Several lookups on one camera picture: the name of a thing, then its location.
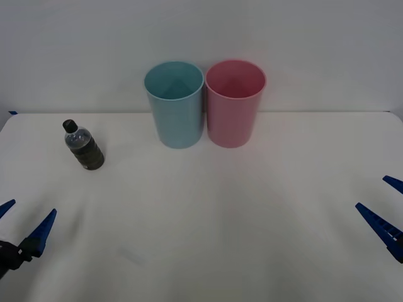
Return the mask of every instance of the water bottle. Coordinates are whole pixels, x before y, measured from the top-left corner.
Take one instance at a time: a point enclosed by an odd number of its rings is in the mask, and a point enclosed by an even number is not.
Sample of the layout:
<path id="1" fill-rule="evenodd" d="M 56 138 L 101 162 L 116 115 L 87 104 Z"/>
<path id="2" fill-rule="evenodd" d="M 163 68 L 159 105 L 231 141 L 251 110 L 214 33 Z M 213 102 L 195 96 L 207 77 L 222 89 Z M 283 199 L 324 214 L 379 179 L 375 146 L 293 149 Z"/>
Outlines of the water bottle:
<path id="1" fill-rule="evenodd" d="M 87 129 L 73 120 L 64 121 L 63 128 L 65 144 L 85 169 L 96 170 L 103 165 L 103 154 Z"/>

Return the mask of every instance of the cup rim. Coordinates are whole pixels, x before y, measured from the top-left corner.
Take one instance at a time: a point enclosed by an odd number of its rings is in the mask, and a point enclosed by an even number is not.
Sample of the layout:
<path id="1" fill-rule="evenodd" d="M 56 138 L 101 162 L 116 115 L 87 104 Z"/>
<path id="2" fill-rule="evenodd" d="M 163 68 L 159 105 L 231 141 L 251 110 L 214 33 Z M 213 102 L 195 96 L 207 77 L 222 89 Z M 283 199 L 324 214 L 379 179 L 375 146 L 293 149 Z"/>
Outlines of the cup rim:
<path id="1" fill-rule="evenodd" d="M 245 98 L 232 98 L 232 97 L 229 97 L 229 96 L 224 96 L 224 95 L 222 95 L 222 94 L 219 94 L 217 91 L 215 91 L 214 89 L 212 89 L 212 88 L 210 87 L 210 85 L 208 85 L 207 75 L 208 75 L 208 73 L 209 73 L 215 66 L 217 66 L 218 64 L 224 63 L 224 62 L 244 62 L 244 63 L 248 63 L 248 64 L 250 64 L 250 65 L 252 65 L 252 66 L 255 66 L 257 69 L 260 70 L 260 72 L 262 73 L 262 75 L 263 75 L 263 77 L 264 77 L 264 85 L 263 85 L 262 89 L 260 89 L 257 93 L 255 93 L 255 94 L 253 94 L 253 95 L 251 95 L 251 96 L 247 96 L 247 97 L 245 97 Z M 263 69 L 260 68 L 259 66 L 257 66 L 255 63 L 252 63 L 252 62 L 247 61 L 247 60 L 241 60 L 241 59 L 229 59 L 229 60 L 223 60 L 223 61 L 217 62 L 216 64 L 212 65 L 212 66 L 207 70 L 207 72 L 206 72 L 206 79 L 205 79 L 205 82 L 206 82 L 206 86 L 207 86 L 208 90 L 211 91 L 211 92 L 213 92 L 215 95 L 220 96 L 221 98 L 225 98 L 225 99 L 234 99 L 234 100 L 244 100 L 244 99 L 251 99 L 251 98 L 257 96 L 258 94 L 262 93 L 262 91 L 266 88 L 266 85 L 267 85 L 267 77 L 266 77 L 266 74 L 264 73 Z"/>
<path id="2" fill-rule="evenodd" d="M 189 94 L 188 96 L 185 96 L 185 97 L 180 98 L 180 99 L 164 99 L 164 98 L 160 98 L 160 97 L 158 97 L 158 96 L 153 95 L 151 92 L 149 92 L 149 90 L 148 90 L 147 87 L 145 86 L 145 78 L 147 77 L 147 74 L 149 74 L 149 72 L 150 72 L 151 70 L 153 70 L 154 68 L 156 68 L 156 67 L 158 67 L 158 66 L 160 66 L 160 65 L 166 64 L 166 63 L 185 63 L 185 64 L 191 65 L 191 66 L 193 66 L 193 67 L 196 67 L 196 69 L 197 69 L 197 70 L 200 72 L 200 74 L 201 74 L 201 81 L 202 81 L 202 82 L 201 82 L 200 87 L 199 87 L 194 93 Z M 145 89 L 145 91 L 147 91 L 148 94 L 150 94 L 153 98 L 159 99 L 159 100 L 161 100 L 161 101 L 169 101 L 169 102 L 182 101 L 182 100 L 187 99 L 187 98 L 189 98 L 189 97 L 191 97 L 191 96 L 194 96 L 196 93 L 198 93 L 198 92 L 202 89 L 202 87 L 204 86 L 204 83 L 205 83 L 205 76 L 204 76 L 204 73 L 202 72 L 202 70 L 201 70 L 196 64 L 191 63 L 191 62 L 187 62 L 187 61 L 179 61 L 179 60 L 163 61 L 163 62 L 161 62 L 160 64 L 157 64 L 157 65 L 153 66 L 149 71 L 147 71 L 147 73 L 145 74 L 144 80 L 143 80 L 144 89 Z"/>

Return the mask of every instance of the blue cup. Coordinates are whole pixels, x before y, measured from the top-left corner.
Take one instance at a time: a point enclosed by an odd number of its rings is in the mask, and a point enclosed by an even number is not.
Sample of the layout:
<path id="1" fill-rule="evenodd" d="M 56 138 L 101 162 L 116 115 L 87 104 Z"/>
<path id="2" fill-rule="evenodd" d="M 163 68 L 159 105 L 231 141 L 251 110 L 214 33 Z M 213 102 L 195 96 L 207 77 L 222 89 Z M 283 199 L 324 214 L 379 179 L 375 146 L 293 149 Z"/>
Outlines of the blue cup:
<path id="1" fill-rule="evenodd" d="M 144 86 L 163 144 L 187 148 L 203 132 L 203 72 L 186 62 L 166 62 L 148 71 Z"/>

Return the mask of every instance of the pink cup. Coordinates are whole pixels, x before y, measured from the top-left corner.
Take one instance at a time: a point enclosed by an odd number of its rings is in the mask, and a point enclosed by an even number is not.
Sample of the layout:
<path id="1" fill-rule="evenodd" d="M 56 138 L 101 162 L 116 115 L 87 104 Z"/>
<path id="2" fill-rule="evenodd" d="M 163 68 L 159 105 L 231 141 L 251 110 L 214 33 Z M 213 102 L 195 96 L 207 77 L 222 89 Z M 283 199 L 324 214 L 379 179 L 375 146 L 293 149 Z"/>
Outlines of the pink cup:
<path id="1" fill-rule="evenodd" d="M 266 76 L 241 60 L 215 64 L 206 74 L 208 136 L 218 146 L 236 148 L 250 139 Z"/>

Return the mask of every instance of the dark liquid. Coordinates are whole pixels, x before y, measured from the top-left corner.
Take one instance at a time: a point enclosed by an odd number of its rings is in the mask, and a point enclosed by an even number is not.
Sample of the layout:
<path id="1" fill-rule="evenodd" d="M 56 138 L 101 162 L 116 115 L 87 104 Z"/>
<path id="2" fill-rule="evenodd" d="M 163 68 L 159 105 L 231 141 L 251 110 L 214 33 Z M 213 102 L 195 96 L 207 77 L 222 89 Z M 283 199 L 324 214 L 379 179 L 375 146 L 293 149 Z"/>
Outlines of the dark liquid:
<path id="1" fill-rule="evenodd" d="M 96 170 L 103 165 L 105 161 L 101 150 L 91 137 L 87 145 L 80 149 L 70 149 L 80 164 L 87 170 Z"/>

